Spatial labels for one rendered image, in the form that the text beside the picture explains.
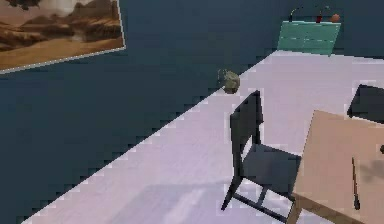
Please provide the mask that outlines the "teal chest of drawers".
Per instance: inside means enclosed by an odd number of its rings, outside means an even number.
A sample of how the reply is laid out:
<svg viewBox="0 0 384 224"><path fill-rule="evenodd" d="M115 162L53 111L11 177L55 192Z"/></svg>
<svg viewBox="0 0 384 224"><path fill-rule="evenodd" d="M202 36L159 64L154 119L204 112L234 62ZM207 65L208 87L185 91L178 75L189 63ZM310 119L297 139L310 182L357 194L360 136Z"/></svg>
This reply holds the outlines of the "teal chest of drawers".
<svg viewBox="0 0 384 224"><path fill-rule="evenodd" d="M332 22L283 21L277 49L330 56L340 27Z"/></svg>

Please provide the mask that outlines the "light wooden table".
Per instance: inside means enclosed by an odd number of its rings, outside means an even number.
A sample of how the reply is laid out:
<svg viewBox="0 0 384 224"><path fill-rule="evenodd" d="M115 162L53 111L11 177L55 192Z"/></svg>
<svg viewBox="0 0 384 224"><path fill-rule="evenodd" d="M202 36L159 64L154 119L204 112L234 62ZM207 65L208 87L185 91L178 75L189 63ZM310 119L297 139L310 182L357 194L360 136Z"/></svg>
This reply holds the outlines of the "light wooden table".
<svg viewBox="0 0 384 224"><path fill-rule="evenodd" d="M316 110L313 113L286 224L302 210L334 224L384 224L384 125ZM355 159L360 210L354 208Z"/></svg>

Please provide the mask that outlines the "dark grey chair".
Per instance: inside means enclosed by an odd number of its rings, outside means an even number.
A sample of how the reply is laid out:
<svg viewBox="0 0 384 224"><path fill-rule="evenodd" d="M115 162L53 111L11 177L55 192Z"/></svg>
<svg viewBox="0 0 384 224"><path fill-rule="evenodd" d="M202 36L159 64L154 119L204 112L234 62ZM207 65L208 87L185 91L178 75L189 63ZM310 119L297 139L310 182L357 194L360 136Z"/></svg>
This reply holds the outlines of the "dark grey chair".
<svg viewBox="0 0 384 224"><path fill-rule="evenodd" d="M232 198L282 222L287 217L263 206L268 190L295 202L292 191L301 157L261 143L260 125L264 122L261 94L251 93L230 115L230 133L234 174L224 198L224 211ZM244 179L262 187L259 199L254 202L237 193Z"/></svg>
<svg viewBox="0 0 384 224"><path fill-rule="evenodd" d="M384 88L360 84L347 115L384 124Z"/></svg>

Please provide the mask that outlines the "black bent desk lamp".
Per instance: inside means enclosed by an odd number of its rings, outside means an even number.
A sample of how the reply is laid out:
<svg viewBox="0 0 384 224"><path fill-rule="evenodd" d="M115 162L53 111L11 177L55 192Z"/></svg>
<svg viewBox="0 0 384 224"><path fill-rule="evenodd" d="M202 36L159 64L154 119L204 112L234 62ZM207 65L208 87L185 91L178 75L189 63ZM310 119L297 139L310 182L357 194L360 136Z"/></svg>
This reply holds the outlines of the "black bent desk lamp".
<svg viewBox="0 0 384 224"><path fill-rule="evenodd" d="M297 10L299 10L299 9L303 9L303 8L304 8L303 6L294 8L294 9L291 11L291 13L290 13L290 15L289 15L289 17L288 17L288 21L289 21L289 22L292 22L292 21L293 21L293 14L294 14Z"/></svg>

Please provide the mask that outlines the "olive green lumpy object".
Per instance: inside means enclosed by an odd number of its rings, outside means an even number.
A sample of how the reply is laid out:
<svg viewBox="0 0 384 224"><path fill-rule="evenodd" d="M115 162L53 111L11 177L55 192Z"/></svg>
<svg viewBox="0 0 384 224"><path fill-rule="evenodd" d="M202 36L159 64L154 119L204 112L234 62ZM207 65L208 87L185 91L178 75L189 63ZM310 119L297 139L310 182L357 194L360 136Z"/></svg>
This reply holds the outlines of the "olive green lumpy object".
<svg viewBox="0 0 384 224"><path fill-rule="evenodd" d="M223 87L227 94L235 94L240 87L240 77L238 74L227 69L218 71L218 85Z"/></svg>

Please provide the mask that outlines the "thin black stick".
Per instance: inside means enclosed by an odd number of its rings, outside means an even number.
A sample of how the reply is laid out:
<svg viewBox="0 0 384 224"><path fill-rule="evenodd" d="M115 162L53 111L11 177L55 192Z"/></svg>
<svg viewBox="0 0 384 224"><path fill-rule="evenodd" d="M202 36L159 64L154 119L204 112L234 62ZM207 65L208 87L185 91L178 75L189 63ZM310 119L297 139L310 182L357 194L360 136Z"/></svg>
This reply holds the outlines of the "thin black stick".
<svg viewBox="0 0 384 224"><path fill-rule="evenodd" d="M360 201L357 191L357 179L356 179L356 169L355 169L355 159L352 157L352 178L353 178L353 194L354 194L354 208L355 210L360 210Z"/></svg>

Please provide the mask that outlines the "framed desert landscape picture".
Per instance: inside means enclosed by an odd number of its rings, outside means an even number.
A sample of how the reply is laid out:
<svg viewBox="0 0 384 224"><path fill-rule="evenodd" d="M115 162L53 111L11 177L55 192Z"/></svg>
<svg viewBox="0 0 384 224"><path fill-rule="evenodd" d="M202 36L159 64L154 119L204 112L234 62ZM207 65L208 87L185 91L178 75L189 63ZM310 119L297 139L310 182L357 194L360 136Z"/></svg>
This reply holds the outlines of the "framed desert landscape picture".
<svg viewBox="0 0 384 224"><path fill-rule="evenodd" d="M119 0L0 0L0 74L125 48Z"/></svg>

